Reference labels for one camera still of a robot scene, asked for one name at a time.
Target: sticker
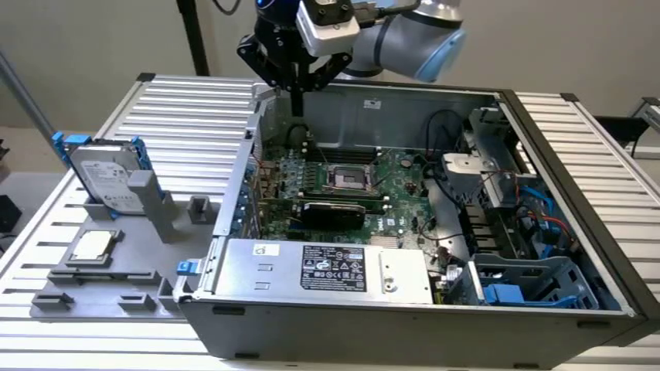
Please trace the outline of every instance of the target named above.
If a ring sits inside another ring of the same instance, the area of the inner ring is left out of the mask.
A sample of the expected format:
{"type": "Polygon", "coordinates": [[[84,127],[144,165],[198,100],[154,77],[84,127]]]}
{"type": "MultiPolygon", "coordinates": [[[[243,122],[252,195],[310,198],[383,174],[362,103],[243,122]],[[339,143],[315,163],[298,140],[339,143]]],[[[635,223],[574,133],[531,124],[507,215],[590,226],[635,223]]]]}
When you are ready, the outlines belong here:
{"type": "Polygon", "coordinates": [[[364,108],[368,108],[371,110],[379,110],[382,103],[383,102],[380,100],[368,100],[368,99],[366,99],[364,100],[364,108]]]}
{"type": "Polygon", "coordinates": [[[280,255],[280,245],[276,243],[255,243],[252,255],[270,255],[276,257],[280,255]]]}
{"type": "Polygon", "coordinates": [[[128,173],[115,162],[82,161],[84,174],[103,203],[120,213],[143,213],[143,203],[128,189],[128,173]]]}
{"type": "Polygon", "coordinates": [[[367,292],[364,249],[303,246],[300,286],[306,290],[367,292]]]}

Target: slotted aluminum surface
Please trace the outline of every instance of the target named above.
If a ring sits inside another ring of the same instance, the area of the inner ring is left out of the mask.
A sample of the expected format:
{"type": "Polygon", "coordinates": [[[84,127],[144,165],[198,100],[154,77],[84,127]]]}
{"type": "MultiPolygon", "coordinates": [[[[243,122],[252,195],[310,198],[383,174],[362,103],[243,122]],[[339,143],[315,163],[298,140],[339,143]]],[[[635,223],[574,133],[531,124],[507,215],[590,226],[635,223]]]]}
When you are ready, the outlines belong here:
{"type": "MultiPolygon", "coordinates": [[[[160,76],[152,83],[136,83],[99,132],[104,138],[139,134],[146,139],[159,179],[168,179],[162,181],[163,187],[179,199],[211,191],[222,201],[232,140],[244,124],[240,111],[250,111],[251,85],[250,80],[160,76]]],[[[543,103],[547,95],[535,97],[543,103]]],[[[0,260],[0,369],[291,369],[278,362],[214,358],[187,323],[42,323],[30,318],[35,292],[43,288],[48,269],[60,261],[87,217],[83,209],[70,205],[86,197],[68,172],[0,260]]],[[[658,370],[659,349],[660,335],[651,335],[626,348],[591,349],[556,370],[658,370]]],[[[296,365],[299,369],[323,370],[406,368],[296,365]]]]}
{"type": "Polygon", "coordinates": [[[610,233],[660,300],[660,193],[580,103],[518,94],[610,233]]]}

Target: blue latch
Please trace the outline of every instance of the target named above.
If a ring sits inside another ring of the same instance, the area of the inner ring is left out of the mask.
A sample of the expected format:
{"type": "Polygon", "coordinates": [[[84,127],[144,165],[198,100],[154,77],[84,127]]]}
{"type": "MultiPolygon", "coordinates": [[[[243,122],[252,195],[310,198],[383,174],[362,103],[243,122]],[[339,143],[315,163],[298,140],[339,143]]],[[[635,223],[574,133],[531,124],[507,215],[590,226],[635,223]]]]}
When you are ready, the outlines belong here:
{"type": "Polygon", "coordinates": [[[70,156],[67,154],[67,150],[64,149],[64,134],[62,133],[62,131],[59,131],[52,135],[51,141],[52,141],[52,147],[58,151],[58,155],[60,156],[60,159],[64,161],[64,163],[67,163],[71,166],[70,156]]]}
{"type": "Polygon", "coordinates": [[[92,137],[87,134],[72,134],[66,137],[66,145],[87,145],[92,141],[92,137]]]}
{"type": "Polygon", "coordinates": [[[558,301],[526,301],[520,286],[516,284],[490,284],[484,288],[486,302],[492,305],[511,305],[538,308],[571,308],[578,297],[570,295],[558,301]]]}
{"type": "Polygon", "coordinates": [[[176,265],[176,274],[180,276],[195,276],[198,275],[198,265],[196,261],[183,260],[176,265]]]}

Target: power supply label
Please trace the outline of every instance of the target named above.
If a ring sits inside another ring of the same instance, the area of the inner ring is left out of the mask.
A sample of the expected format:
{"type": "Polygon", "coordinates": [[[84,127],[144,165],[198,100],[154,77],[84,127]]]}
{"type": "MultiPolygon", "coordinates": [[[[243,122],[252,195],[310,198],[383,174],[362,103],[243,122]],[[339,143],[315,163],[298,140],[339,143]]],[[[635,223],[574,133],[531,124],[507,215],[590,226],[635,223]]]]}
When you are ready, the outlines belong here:
{"type": "Polygon", "coordinates": [[[367,292],[364,249],[303,246],[300,286],[306,290],[367,292]]]}

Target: motherboard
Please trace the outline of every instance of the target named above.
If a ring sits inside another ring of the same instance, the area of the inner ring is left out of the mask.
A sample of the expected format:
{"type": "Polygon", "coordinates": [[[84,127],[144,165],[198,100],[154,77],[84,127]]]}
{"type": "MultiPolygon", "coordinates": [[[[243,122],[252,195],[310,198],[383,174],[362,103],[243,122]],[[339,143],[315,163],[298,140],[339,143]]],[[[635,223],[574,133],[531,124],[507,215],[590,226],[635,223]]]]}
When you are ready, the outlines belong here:
{"type": "Polygon", "coordinates": [[[262,238],[414,249],[428,242],[419,235],[434,217],[420,153],[279,147],[260,165],[262,238]]]}

